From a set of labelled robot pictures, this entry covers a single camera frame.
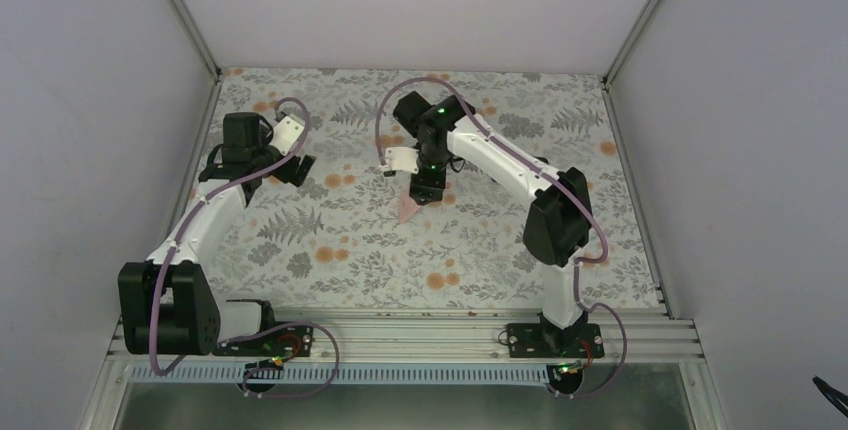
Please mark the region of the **pink phone case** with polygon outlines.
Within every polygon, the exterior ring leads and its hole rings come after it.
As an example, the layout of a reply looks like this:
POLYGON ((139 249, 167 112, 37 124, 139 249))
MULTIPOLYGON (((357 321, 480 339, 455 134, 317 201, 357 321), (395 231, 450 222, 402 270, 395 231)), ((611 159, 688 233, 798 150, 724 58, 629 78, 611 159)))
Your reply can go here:
POLYGON ((420 208, 421 206, 408 194, 401 194, 398 199, 398 222, 400 224, 408 222, 420 208))

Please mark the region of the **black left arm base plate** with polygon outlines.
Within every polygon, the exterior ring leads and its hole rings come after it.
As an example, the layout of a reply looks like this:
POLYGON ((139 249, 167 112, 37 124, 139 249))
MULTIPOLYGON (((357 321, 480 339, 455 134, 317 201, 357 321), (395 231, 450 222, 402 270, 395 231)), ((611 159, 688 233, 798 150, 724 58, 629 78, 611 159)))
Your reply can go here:
POLYGON ((230 342, 212 351, 215 356, 255 357, 259 359, 308 357, 314 329, 287 325, 274 333, 251 340, 230 342))

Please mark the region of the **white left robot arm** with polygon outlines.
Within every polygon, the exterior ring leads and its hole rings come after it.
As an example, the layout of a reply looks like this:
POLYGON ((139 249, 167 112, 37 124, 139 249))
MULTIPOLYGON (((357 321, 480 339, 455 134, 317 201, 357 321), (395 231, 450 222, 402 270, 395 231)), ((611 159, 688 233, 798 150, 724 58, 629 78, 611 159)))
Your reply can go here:
POLYGON ((166 240, 118 275, 126 349, 136 355, 208 355, 238 338, 255 355, 270 352, 278 327, 267 302, 226 299, 205 272, 234 220, 264 179, 301 186, 315 163, 299 151, 311 126, 281 114, 271 123, 252 112, 227 114, 222 141, 207 156, 196 195, 166 240))

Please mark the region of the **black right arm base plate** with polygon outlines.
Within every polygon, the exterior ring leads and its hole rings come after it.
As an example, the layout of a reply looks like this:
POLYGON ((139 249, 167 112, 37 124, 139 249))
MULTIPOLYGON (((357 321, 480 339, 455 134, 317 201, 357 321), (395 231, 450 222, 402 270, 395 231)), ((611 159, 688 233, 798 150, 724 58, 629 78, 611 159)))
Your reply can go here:
POLYGON ((567 329, 542 323, 511 323, 499 338, 514 359, 602 358, 606 354, 600 327, 592 323, 567 329))

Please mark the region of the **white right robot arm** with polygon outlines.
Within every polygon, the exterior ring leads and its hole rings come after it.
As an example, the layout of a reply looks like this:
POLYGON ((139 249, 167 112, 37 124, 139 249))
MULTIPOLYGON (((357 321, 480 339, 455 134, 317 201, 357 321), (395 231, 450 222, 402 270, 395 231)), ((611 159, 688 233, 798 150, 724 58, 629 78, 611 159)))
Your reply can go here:
POLYGON ((559 170, 547 160, 531 156, 456 96, 431 104, 411 92, 399 100, 392 115, 416 144, 388 149, 384 172, 409 173, 409 200, 419 206, 442 201, 447 169, 455 160, 462 160, 476 166, 526 208, 522 242, 544 266, 540 344, 552 356, 570 354, 588 323, 568 267, 581 256, 592 228, 585 175, 576 168, 559 170))

